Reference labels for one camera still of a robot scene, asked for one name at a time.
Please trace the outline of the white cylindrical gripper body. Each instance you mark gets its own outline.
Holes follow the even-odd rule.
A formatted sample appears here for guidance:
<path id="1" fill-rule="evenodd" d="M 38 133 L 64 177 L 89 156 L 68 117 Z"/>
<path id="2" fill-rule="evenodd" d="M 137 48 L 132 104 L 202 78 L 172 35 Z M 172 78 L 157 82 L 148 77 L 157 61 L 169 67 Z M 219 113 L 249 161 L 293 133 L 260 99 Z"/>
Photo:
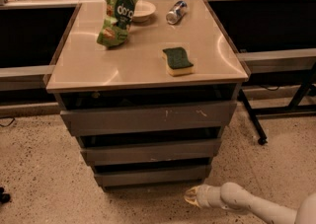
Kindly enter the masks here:
<path id="1" fill-rule="evenodd" d="M 221 198 L 220 187 L 208 185 L 201 185 L 197 188 L 197 205 L 201 208 L 228 209 L 228 205 Z"/>

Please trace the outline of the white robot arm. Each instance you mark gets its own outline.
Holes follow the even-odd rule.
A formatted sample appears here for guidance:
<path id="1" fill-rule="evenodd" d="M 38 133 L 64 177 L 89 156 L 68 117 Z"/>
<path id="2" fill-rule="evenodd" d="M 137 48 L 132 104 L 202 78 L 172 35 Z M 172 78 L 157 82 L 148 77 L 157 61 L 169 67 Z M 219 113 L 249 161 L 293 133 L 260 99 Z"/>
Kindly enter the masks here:
<path id="1" fill-rule="evenodd" d="M 316 193 L 307 196 L 297 210 L 257 197 L 235 183 L 192 187 L 185 192 L 185 201 L 200 208 L 250 212 L 266 224 L 316 224 Z"/>

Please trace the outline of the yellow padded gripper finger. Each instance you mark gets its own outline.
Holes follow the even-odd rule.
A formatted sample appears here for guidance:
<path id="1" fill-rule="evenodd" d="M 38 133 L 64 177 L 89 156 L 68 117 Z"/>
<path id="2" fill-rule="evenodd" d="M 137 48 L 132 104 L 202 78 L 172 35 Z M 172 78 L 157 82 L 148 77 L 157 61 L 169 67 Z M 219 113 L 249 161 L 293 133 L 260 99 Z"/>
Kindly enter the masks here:
<path id="1" fill-rule="evenodd" d="M 193 206 L 200 207 L 199 204 L 199 189 L 200 186 L 189 188 L 184 195 L 184 200 Z"/>

